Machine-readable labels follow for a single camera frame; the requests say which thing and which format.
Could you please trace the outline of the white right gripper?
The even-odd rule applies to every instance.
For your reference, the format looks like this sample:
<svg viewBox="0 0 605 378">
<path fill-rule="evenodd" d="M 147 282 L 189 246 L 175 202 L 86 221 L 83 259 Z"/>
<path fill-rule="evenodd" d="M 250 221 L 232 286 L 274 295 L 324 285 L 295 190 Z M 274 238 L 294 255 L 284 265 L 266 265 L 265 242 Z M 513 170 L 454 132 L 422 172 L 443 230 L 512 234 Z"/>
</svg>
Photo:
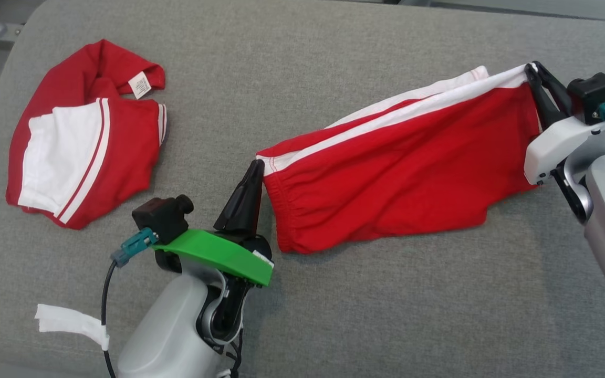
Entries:
<svg viewBox="0 0 605 378">
<path fill-rule="evenodd" d="M 588 126 L 573 115 L 573 101 L 565 86 L 541 62 L 524 67 L 540 119 L 540 136 L 531 141 L 524 160 L 524 176 L 531 185 L 545 180 L 593 132 L 605 131 L 605 122 Z"/>
</svg>

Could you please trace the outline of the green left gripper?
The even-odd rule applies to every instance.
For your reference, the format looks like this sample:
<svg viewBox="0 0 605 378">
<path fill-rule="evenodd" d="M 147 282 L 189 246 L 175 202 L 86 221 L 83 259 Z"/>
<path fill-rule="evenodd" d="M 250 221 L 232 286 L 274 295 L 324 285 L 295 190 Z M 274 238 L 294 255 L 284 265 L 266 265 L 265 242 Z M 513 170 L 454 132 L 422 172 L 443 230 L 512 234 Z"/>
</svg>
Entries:
<svg viewBox="0 0 605 378">
<path fill-rule="evenodd" d="M 272 250 L 257 232 L 265 164 L 253 160 L 234 189 L 213 228 L 227 234 L 189 229 L 168 244 L 153 249 L 171 252 L 257 286 L 269 286 L 274 270 Z"/>
</svg>

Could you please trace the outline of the red white basketball jersey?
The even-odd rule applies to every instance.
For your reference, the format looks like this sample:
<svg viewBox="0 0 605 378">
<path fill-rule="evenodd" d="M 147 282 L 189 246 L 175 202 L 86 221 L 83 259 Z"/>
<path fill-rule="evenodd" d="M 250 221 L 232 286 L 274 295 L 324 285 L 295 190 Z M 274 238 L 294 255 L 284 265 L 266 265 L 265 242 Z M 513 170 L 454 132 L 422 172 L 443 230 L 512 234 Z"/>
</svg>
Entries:
<svg viewBox="0 0 605 378">
<path fill-rule="evenodd" d="M 7 203 L 80 230 L 146 191 L 170 127 L 145 96 L 164 88 L 161 65 L 108 40 L 58 63 L 15 127 Z"/>
</svg>

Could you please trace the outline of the red shorts white stripe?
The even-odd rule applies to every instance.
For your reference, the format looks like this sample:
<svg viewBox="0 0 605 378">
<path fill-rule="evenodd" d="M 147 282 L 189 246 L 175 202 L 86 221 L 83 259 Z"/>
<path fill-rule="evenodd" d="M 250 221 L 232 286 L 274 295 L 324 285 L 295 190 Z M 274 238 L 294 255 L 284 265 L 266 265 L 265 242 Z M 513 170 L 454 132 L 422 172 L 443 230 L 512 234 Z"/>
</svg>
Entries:
<svg viewBox="0 0 605 378">
<path fill-rule="evenodd" d="M 524 69 L 480 66 L 258 152 L 279 249 L 468 229 L 530 191 L 540 127 Z"/>
</svg>

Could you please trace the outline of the grey fabric sofa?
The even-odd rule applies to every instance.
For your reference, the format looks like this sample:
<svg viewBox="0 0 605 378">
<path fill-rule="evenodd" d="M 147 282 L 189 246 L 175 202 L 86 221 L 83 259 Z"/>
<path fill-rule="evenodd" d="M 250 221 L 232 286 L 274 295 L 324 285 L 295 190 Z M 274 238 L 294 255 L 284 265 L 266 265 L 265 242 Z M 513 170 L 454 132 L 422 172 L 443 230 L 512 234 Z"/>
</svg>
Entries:
<svg viewBox="0 0 605 378">
<path fill-rule="evenodd" d="M 153 186 L 84 230 L 6 204 L 14 127 L 45 73 L 101 39 L 165 69 Z M 605 72 L 605 22 L 315 0 L 47 0 L 0 76 L 0 363 L 108 378 L 99 347 L 40 333 L 39 303 L 97 317 L 132 209 L 186 194 L 210 228 L 262 148 L 477 66 Z M 484 225 L 308 256 L 250 292 L 241 376 L 605 378 L 605 280 L 557 185 Z"/>
</svg>

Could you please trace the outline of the white tape tag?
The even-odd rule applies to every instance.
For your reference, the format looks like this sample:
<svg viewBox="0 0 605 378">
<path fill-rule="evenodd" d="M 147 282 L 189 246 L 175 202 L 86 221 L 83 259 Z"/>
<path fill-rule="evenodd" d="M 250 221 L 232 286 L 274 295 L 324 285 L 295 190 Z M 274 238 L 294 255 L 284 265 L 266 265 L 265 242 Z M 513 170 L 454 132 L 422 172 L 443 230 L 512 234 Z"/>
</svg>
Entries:
<svg viewBox="0 0 605 378">
<path fill-rule="evenodd" d="M 103 351 L 110 349 L 110 336 L 100 320 L 66 307 L 38 304 L 35 313 L 39 332 L 65 332 L 84 335 Z"/>
</svg>

